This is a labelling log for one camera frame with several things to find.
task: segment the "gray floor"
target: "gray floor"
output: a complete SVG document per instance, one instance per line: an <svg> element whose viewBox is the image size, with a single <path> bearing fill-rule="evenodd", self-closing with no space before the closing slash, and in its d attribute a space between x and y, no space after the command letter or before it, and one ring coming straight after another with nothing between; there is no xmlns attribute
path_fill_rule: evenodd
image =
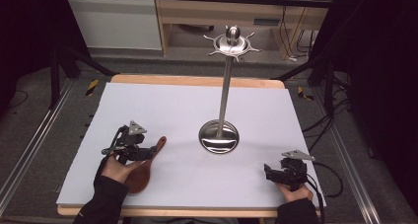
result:
<svg viewBox="0 0 418 224"><path fill-rule="evenodd" d="M170 74L170 75L205 75L222 76L225 56L207 56L213 51L211 42L202 37L216 37L223 33L223 27L215 27L214 32L204 28L189 26L176 26L172 35L170 50L166 56L152 57L135 55L131 59L111 58L105 55L95 55L102 65L125 73ZM277 53L275 42L272 41L271 32L267 29L242 29L244 36L255 32L251 37L251 44L255 48L262 48L259 53L251 52L240 58L241 62L233 69L234 77L270 78L281 75L305 59L299 58L297 62L281 60ZM69 223L71 218L62 217L56 212L56 188L65 179L72 160L87 131L86 124L99 104L105 82L109 80L89 67L81 67L83 73L68 96L65 106L58 115L41 146L36 151L31 165L23 176L16 192L2 214L2 218L21 220L26 223ZM306 128L323 117L320 109L321 97L314 101L298 97L298 87L303 87L306 94L322 92L321 87L310 88L306 82L309 71L286 82L301 124ZM92 79L100 79L100 83L93 95L85 96L85 92ZM49 74L47 69L26 75L19 81L20 90L11 105L16 105L28 98L21 105L9 109L2 115L0 121L0 146L6 151L8 159L0 161L0 182L7 182L8 175L12 173L27 144L30 143L38 125L47 113L49 104ZM335 94L337 101L345 99L343 92ZM382 223L418 223L418 218L407 205L403 195L393 183L385 165L380 160L370 159L368 146L351 113L342 110L335 117L334 126L338 129L345 148L349 152L365 188L375 206ZM321 128L306 134L318 134ZM314 138L306 138L308 146ZM342 195L335 198L326 197L327 223L365 223L364 216L358 205L358 200L350 188L340 158L337 156L335 140L327 132L313 149L312 155L323 164L332 167L341 176L344 182ZM322 188L326 193L338 191L338 180L327 170L315 168Z"/></svg>

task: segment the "wooden spoon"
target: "wooden spoon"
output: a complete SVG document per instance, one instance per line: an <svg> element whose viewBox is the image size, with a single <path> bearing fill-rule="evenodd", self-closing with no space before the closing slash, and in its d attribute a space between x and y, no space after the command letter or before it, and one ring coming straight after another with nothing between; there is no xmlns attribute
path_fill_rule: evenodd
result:
<svg viewBox="0 0 418 224"><path fill-rule="evenodd" d="M129 193L138 193L147 187L151 177L151 163L166 144L166 141L167 138L165 136L161 137L160 140L158 140L157 152L154 156L129 174L125 181L125 185L129 187Z"/></svg>

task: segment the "black stand leg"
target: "black stand leg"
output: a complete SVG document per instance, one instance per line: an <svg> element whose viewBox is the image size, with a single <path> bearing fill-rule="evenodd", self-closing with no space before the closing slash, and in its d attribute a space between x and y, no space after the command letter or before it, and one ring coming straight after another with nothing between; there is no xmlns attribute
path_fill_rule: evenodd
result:
<svg viewBox="0 0 418 224"><path fill-rule="evenodd" d="M334 67L331 61L328 64L328 71L326 72L326 80L325 80L325 98L324 98L324 107L326 112L330 115L334 115L334 103L333 103L333 96L332 96L332 87L334 81Z"/></svg>
<svg viewBox="0 0 418 224"><path fill-rule="evenodd" d="M122 224L130 224L131 220L132 220L132 217L124 217Z"/></svg>
<svg viewBox="0 0 418 224"><path fill-rule="evenodd" d="M296 67L295 69L279 76L276 78L270 78L271 80L280 80L282 82L292 78L295 75L298 75L299 73L304 72L305 70L309 69L309 68L315 68L318 64L320 64L322 62L323 58L322 57L317 57L315 59L313 59L312 61L308 61L306 63L304 63L303 65L300 65L298 67Z"/></svg>
<svg viewBox="0 0 418 224"><path fill-rule="evenodd" d="M50 109L53 109L60 97L59 90L59 68L55 48L50 52L50 78L51 78L51 103Z"/></svg>
<svg viewBox="0 0 418 224"><path fill-rule="evenodd" d="M77 52L76 50L68 47L68 46L64 46L63 47L64 50L66 50L67 52L69 52L71 55L73 55L75 58L85 62L86 64L88 64L89 66L91 66L92 68L97 69L98 71L100 71L101 73L103 73L105 76L114 76L118 73L113 72L107 68L104 68L103 66L99 65L97 62L95 62L94 60L86 57L85 55Z"/></svg>

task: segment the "white tabletop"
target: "white tabletop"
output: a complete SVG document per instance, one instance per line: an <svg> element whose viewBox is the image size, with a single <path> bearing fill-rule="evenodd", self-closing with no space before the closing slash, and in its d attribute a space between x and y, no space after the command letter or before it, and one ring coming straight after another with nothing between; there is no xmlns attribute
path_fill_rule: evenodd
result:
<svg viewBox="0 0 418 224"><path fill-rule="evenodd" d="M232 153L214 155L200 145L198 132L218 118L221 92L220 87L108 83L57 204L81 206L92 198L101 151L130 120L148 130L143 147L161 136L167 143L153 161L146 189L128 195L123 207L262 209L282 204L263 164L280 169L282 152L308 153L289 92L231 88L226 120L241 140ZM317 182L312 163L306 163Z"/></svg>

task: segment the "round metal base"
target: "round metal base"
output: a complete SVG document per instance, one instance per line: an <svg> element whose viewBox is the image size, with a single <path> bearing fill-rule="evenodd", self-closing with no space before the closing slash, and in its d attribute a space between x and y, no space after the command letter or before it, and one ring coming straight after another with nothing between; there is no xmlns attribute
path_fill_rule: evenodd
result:
<svg viewBox="0 0 418 224"><path fill-rule="evenodd" d="M218 136L218 124L218 119L205 123L200 128L199 141L211 153L230 153L240 142L240 135L231 123L224 121L222 136Z"/></svg>

